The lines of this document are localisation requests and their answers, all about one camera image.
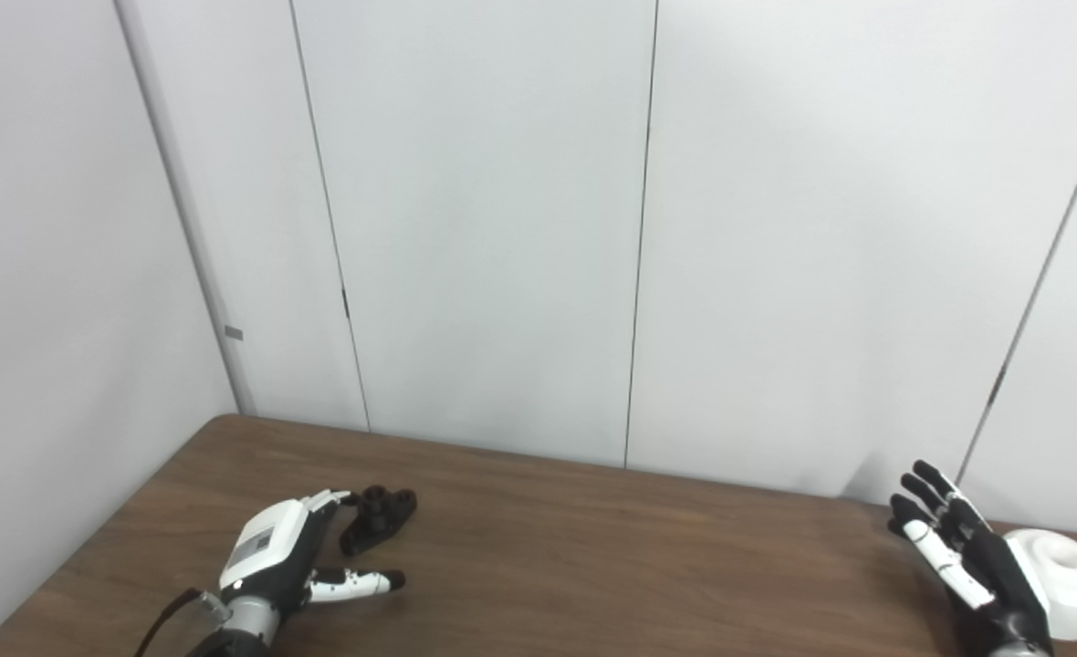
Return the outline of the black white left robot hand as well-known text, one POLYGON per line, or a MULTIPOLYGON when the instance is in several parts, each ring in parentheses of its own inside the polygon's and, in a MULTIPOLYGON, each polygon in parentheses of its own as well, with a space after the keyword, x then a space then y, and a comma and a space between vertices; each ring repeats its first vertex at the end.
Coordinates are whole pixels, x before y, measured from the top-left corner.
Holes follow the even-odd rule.
POLYGON ((220 600, 256 598, 291 615, 309 604, 337 603, 397 591, 408 581, 400 570, 356 570, 316 564, 323 537, 342 506, 358 495, 325 489, 291 498, 247 521, 218 579, 220 600))

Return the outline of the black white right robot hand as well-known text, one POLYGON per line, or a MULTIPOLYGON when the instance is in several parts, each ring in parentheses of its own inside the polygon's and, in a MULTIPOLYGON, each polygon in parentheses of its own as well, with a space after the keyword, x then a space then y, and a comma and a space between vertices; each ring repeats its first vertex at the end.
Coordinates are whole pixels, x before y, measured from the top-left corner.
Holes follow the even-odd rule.
POLYGON ((943 583, 963 656, 1053 656, 1051 612, 1019 542, 991 527, 955 483, 918 459, 890 497, 889 531, 943 583))

